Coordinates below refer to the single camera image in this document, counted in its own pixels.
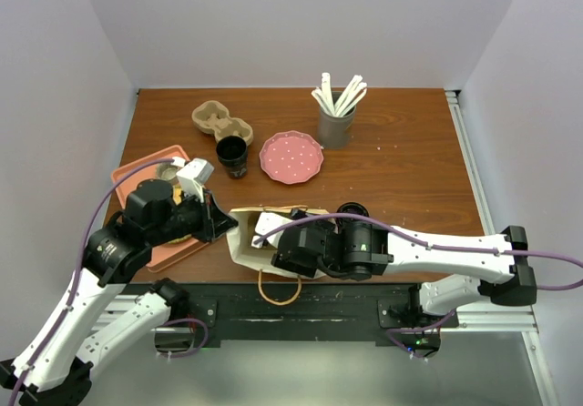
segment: white wall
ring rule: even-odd
[[[34,338],[66,288],[134,92],[89,0],[0,0],[0,33],[3,360]]]
[[[91,0],[136,86],[459,88],[511,0]]]
[[[583,0],[515,0],[462,91],[465,122],[497,228],[583,258]],[[533,260],[540,283],[583,271]],[[583,289],[540,292],[540,338],[563,405],[583,398]]]

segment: beige bag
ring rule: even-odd
[[[307,206],[286,206],[282,208],[234,208],[231,210],[229,214],[239,222],[238,227],[227,233],[230,258],[233,262],[244,267],[255,269],[256,271],[262,270],[266,273],[277,274],[278,276],[289,277],[292,279],[298,277],[294,272],[275,268],[271,265],[271,258],[277,252],[274,247],[269,246],[262,249],[255,249],[251,246],[251,238],[254,235],[255,225],[259,220],[261,212],[273,212],[287,217],[290,212],[292,212],[293,208],[303,208],[309,213],[318,215],[328,213],[327,210],[321,208],[307,208]],[[323,272],[317,270],[315,278],[318,279],[324,275]],[[311,277],[301,277],[303,279],[312,279]]]

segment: wood grain surface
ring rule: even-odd
[[[214,137],[201,133],[192,123],[192,110],[211,99],[253,127],[249,173],[243,179],[227,177],[215,155]],[[318,106],[306,88],[143,89],[121,164],[180,144],[190,157],[205,158],[215,166],[207,188],[224,210],[306,204],[332,212],[344,202],[357,201],[372,217],[389,224],[425,232],[483,234],[443,90],[369,89],[358,104],[350,144],[340,150],[325,149],[320,174],[304,184],[286,186],[262,172],[259,151],[263,142],[287,130],[315,138],[317,121]],[[118,209],[118,199],[112,198],[107,216]],[[143,269],[134,281],[163,277],[181,282],[256,281],[257,272],[234,264],[223,238],[160,273]],[[373,280],[442,277],[406,273]]]

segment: gray floor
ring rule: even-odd
[[[84,406],[540,405],[519,333],[450,333],[428,363],[368,343],[224,342],[156,358],[148,336],[96,381]]]

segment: polka dot plate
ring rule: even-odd
[[[299,131],[278,133],[259,153],[261,169],[286,185],[303,183],[318,174],[324,156],[320,144]]]

